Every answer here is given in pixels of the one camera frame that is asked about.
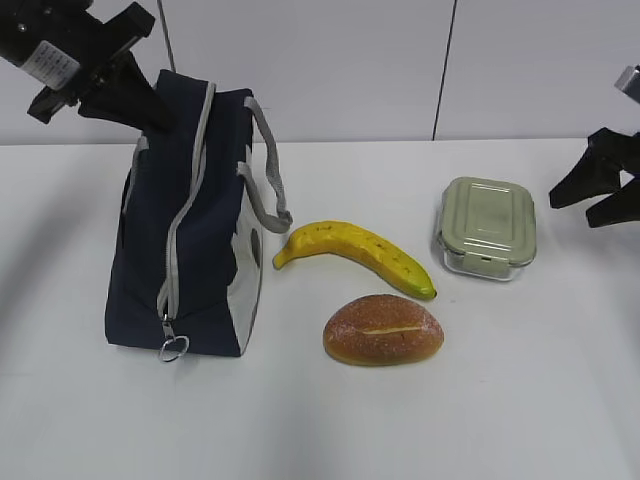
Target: gray zipper trim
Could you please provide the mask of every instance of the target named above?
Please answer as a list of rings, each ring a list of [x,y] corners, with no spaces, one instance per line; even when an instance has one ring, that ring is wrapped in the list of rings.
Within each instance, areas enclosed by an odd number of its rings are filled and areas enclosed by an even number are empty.
[[[189,197],[171,222],[169,231],[167,232],[166,279],[162,284],[160,291],[158,292],[156,304],[158,307],[158,316],[161,319],[164,318],[164,310],[166,306],[166,315],[169,321],[175,319],[178,315],[178,306],[180,304],[180,276],[178,272],[177,251],[178,227],[193,206],[193,203],[198,196],[198,192],[200,191],[200,187],[202,186],[202,182],[204,180],[204,172],[207,168],[207,147],[204,142],[204,136],[207,130],[207,122],[209,120],[209,114],[211,113],[215,91],[215,84],[209,83],[209,85],[207,86],[207,93],[205,95],[204,104],[202,106],[200,121],[198,123],[195,143],[193,146],[193,155],[191,159],[191,187]]]

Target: white wall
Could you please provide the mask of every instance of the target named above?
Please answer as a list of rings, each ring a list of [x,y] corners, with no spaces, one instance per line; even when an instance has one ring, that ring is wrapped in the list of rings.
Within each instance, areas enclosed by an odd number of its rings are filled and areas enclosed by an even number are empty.
[[[131,0],[96,0],[106,20]],[[178,69],[250,87],[279,140],[431,137],[454,0],[164,0]],[[157,15],[155,0],[141,3]],[[439,139],[634,132],[640,106],[613,88],[640,63],[637,0],[459,0]],[[134,49],[167,67],[159,22]],[[0,144],[130,142],[137,132],[71,109],[41,125],[41,85],[0,62]]]
[[[451,0],[165,2],[178,69],[251,87],[280,140],[431,137]]]
[[[638,63],[638,0],[459,0],[438,138],[635,132],[613,84]]]

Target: metal key ring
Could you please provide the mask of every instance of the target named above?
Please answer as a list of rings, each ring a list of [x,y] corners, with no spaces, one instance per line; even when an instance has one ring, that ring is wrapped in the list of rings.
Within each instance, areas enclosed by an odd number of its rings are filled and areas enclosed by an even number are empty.
[[[179,352],[171,352],[173,354],[172,356],[165,357],[165,353],[167,352],[169,345],[173,345],[178,340],[182,340],[184,342],[182,350]],[[171,363],[184,356],[184,354],[187,353],[187,350],[189,350],[189,337],[186,335],[178,335],[177,337],[167,339],[167,341],[162,344],[162,348],[160,348],[160,351],[158,352],[158,359],[164,363]]]

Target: yellow banana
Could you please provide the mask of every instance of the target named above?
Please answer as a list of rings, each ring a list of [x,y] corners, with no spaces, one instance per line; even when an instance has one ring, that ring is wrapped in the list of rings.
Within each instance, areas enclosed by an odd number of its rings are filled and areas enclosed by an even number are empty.
[[[384,238],[346,222],[316,222],[300,227],[273,258],[273,266],[280,270],[291,260],[322,253],[340,255],[369,267],[412,297],[430,300],[436,296],[429,274],[418,262]]]

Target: green lid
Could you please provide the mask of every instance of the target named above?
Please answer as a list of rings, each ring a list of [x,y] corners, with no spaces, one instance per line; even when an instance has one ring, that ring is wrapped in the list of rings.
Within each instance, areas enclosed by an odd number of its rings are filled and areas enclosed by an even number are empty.
[[[464,255],[470,270],[499,273],[535,257],[533,199],[520,185],[457,178],[445,192],[440,221],[445,248]]]

